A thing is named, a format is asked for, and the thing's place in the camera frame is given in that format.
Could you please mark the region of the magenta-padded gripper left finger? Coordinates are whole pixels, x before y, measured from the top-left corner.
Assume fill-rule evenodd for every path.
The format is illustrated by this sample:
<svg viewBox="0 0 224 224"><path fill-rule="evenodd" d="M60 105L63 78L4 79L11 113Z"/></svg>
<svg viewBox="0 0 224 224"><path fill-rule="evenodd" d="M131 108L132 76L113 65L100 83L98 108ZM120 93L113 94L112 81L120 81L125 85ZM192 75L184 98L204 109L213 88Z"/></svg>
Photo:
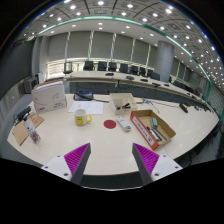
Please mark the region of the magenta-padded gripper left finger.
<svg viewBox="0 0 224 224"><path fill-rule="evenodd" d="M91 145L87 143L65 155L55 156L42 169L79 185L90 154Z"/></svg>

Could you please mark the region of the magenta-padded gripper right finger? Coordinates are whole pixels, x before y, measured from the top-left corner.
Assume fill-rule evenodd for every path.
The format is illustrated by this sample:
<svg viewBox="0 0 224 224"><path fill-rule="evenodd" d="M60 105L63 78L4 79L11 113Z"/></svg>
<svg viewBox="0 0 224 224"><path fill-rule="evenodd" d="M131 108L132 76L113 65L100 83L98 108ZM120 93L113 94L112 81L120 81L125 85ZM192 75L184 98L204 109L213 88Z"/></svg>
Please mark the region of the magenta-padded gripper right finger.
<svg viewBox="0 0 224 224"><path fill-rule="evenodd" d="M158 155L137 143L133 144L132 154L136 160L144 185L164 178L165 176L182 169L182 167L168 155Z"/></svg>

